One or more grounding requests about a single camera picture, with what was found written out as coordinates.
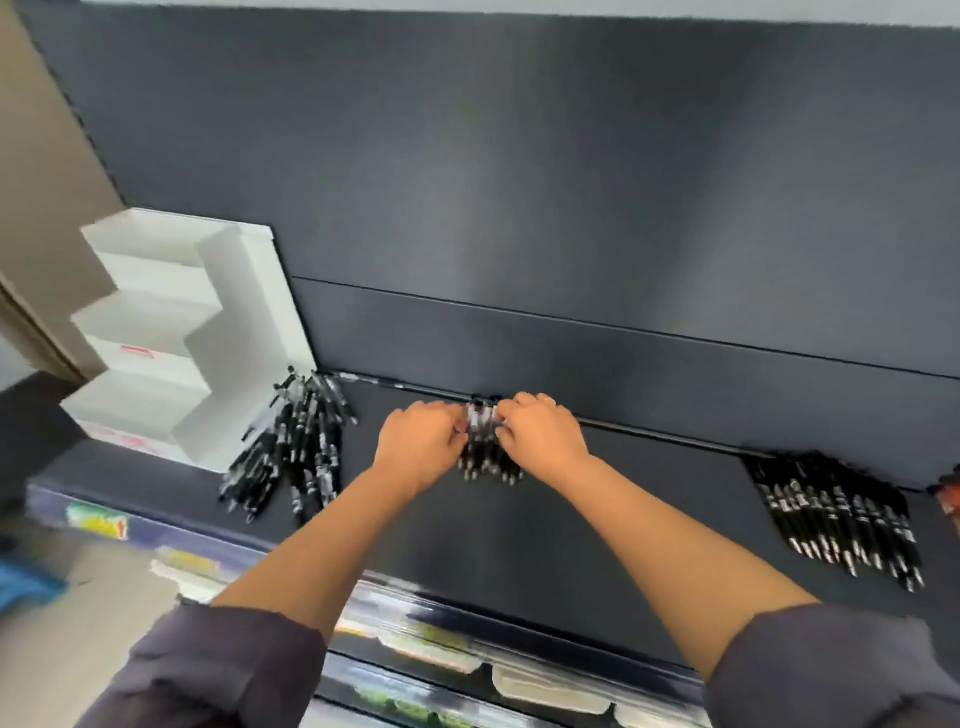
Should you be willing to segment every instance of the floor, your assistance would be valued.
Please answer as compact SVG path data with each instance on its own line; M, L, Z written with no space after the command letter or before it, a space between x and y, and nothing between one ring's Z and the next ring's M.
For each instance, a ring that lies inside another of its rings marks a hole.
M5 725L69 728L174 605L177 585L151 574L150 553L129 546L17 517L0 521L0 534L70 584L52 604L0 615L0 715Z

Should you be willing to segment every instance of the beige wall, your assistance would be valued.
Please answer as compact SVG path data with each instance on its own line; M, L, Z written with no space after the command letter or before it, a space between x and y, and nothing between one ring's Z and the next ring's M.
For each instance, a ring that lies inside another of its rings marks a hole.
M0 284L84 376L103 367L69 317L112 284L79 228L120 209L12 0L0 0Z

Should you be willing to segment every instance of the red label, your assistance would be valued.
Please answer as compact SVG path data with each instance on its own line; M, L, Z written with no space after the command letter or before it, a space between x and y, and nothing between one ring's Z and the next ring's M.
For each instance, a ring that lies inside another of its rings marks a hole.
M137 356L148 356L151 359L154 358L154 353L149 349L140 349L139 347L128 347L126 344L120 346L120 351L126 353L135 353Z

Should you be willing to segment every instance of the blue object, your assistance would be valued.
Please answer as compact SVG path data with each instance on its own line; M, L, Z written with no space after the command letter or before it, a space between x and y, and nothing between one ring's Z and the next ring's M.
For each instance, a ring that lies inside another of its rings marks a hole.
M11 558L0 558L0 613L17 599L49 604L66 591L66 582Z

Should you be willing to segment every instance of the forearm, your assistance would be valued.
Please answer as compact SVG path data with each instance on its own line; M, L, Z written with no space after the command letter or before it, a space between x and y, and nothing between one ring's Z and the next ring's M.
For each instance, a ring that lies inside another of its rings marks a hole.
M412 497L390 473L367 470L212 605L278 612L320 630L329 644L367 553Z
M817 601L597 458L554 486L600 533L705 679L755 615Z

